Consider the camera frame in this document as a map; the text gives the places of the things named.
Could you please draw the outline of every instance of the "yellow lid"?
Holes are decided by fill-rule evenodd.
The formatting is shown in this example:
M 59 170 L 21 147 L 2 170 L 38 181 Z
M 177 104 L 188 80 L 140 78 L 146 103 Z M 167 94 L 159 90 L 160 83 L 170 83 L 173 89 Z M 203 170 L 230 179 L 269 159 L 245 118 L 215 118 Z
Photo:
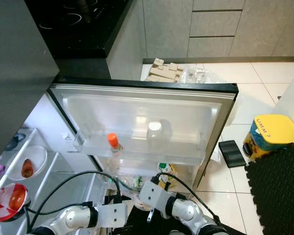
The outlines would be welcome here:
M 259 115 L 255 117 L 254 121 L 267 143 L 294 142 L 294 123 L 287 116 L 280 114 Z

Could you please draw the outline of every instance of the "yellow bin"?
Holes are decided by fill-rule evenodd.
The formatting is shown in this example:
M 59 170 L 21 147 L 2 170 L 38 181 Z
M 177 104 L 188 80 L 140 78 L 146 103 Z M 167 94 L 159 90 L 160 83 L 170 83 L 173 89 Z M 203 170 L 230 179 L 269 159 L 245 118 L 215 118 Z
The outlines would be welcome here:
M 285 115 L 268 114 L 255 117 L 247 134 L 243 151 L 251 159 L 294 142 L 294 123 Z

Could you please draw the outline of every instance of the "refrigerator door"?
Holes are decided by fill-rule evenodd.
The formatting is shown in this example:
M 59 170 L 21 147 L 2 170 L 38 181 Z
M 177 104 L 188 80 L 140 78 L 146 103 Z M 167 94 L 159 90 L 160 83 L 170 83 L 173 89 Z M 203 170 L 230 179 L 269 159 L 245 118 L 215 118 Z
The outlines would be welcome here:
M 152 176 L 159 163 L 196 188 L 238 94 L 236 84 L 177 84 L 60 77 L 50 94 L 78 130 L 74 145 L 116 175 Z M 147 133 L 161 123 L 161 136 Z M 116 133 L 123 150 L 111 151 Z
M 58 74 L 23 0 L 0 0 L 0 154 Z

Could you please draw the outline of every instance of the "refrigerator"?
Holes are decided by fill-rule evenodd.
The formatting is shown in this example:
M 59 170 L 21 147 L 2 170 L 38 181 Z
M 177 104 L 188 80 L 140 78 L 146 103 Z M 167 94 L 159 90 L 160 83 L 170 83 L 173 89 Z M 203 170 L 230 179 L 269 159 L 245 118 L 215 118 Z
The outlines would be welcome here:
M 20 15 L 14 18 L 12 12 Z M 22 0 L 0 1 L 0 189 L 11 183 L 28 190 L 30 208 L 67 177 L 100 170 L 120 178 L 149 179 L 160 163 L 196 189 L 238 94 L 236 84 L 179 84 L 63 77 Z M 150 147 L 148 124 L 162 123 L 164 144 Z M 5 148 L 16 133 L 17 146 Z M 123 150 L 117 156 L 107 141 L 116 133 Z M 39 174 L 15 179 L 29 148 L 46 150 Z M 70 203 L 103 203 L 111 183 L 87 174 L 74 178 L 43 208 Z M 187 192 L 176 185 L 173 191 Z M 55 216 L 38 217 L 35 226 Z M 0 223 L 3 234 L 25 234 L 25 216 Z M 96 234 L 93 229 L 75 234 Z

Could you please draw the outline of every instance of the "white lid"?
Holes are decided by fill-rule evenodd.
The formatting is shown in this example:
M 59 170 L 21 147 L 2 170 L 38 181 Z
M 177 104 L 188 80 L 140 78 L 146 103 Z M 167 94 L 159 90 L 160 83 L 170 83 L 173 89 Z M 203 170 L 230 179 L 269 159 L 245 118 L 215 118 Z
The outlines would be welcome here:
M 161 131 L 161 123 L 159 121 L 151 121 L 148 124 L 148 129 L 151 131 Z

